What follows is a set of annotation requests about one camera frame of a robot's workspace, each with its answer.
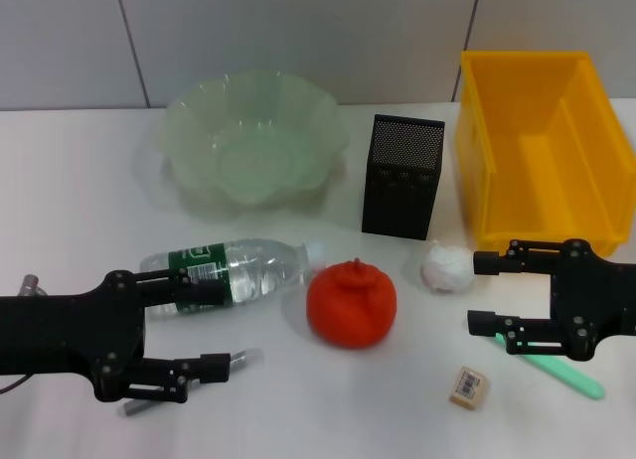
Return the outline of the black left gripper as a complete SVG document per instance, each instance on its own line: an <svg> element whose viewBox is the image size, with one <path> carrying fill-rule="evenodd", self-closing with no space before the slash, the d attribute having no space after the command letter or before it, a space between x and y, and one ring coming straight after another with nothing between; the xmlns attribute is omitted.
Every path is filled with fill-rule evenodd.
<svg viewBox="0 0 636 459"><path fill-rule="evenodd" d="M125 397L186 402L192 381L229 380L230 354L141 359L141 302L145 307L221 306L225 283L221 279L193 281L186 268L135 274L115 270L86 293L3 296L1 374L79 375L92 384L102 402Z"/></svg>

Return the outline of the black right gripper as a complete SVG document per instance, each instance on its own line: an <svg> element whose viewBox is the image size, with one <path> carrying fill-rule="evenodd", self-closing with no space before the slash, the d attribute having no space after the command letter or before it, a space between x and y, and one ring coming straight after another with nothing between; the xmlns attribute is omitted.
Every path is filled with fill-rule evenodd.
<svg viewBox="0 0 636 459"><path fill-rule="evenodd" d="M472 336L503 337L509 355L567 356L586 362L598 344L635 334L635 265L599 257L589 242L512 239L503 254L475 251L477 275L551 275L548 319L523 319L469 310Z"/></svg>

